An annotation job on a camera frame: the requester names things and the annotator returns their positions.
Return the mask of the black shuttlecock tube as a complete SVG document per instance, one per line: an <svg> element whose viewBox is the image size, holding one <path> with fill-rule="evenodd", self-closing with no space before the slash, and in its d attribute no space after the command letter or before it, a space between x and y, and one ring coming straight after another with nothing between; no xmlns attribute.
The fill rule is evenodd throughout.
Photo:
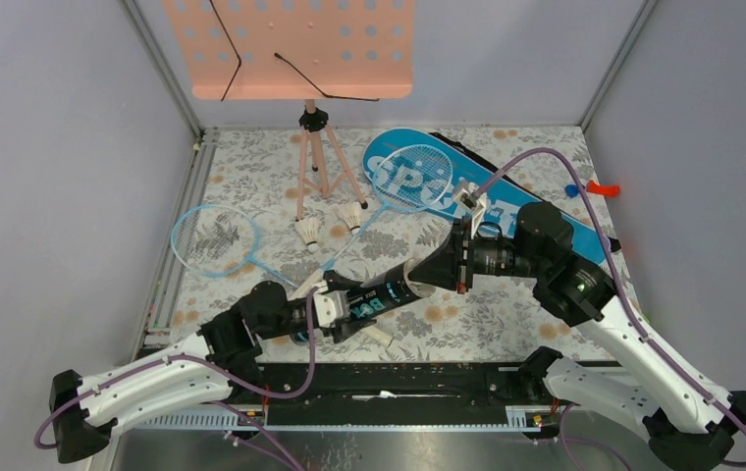
<svg viewBox="0 0 746 471"><path fill-rule="evenodd" d="M410 303L434 294L436 291L434 287L415 283L408 279L408 272L415 264L416 261L410 259L365 281L364 283L370 286L367 292L348 291L348 319L371 319L376 321L376 318L381 315L396 311ZM295 291L322 282L324 272L322 269L316 270ZM392 342L392 337L382 333L375 325L362 329L358 333L363 333L384 346L388 346ZM307 343L307 341L294 342L297 344Z"/></svg>

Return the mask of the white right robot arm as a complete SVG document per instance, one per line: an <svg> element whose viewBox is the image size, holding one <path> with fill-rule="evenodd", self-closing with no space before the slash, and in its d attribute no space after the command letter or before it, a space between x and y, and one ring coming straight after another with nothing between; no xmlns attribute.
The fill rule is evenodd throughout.
<svg viewBox="0 0 746 471"><path fill-rule="evenodd" d="M454 223L408 278L459 293L477 275L531 278L547 312L606 350L635 381L628 386L540 347L522 368L525 399L543 404L555 397L590 409L634 433L672 470L726 462L746 424L746 392L714 383L674 352L619 298L613 278L572 250L572 225L557 207L522 206L512 237L471 235L470 228Z"/></svg>

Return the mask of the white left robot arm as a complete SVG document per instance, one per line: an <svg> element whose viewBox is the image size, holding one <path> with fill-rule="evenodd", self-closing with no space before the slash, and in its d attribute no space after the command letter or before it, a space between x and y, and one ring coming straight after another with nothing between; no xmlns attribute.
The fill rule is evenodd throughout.
<svg viewBox="0 0 746 471"><path fill-rule="evenodd" d="M230 397L248 403L258 396L291 399L314 379L310 358L301 386L272 391L257 357L262 340L318 333L345 340L373 324L375 311L361 302L377 293L376 282L353 281L330 270L294 297L275 282L261 282L228 310L166 348L101 374L74 370L52 380L50 415L34 436L40 449L55 450L61 464L99 453L111 440L148 419Z"/></svg>

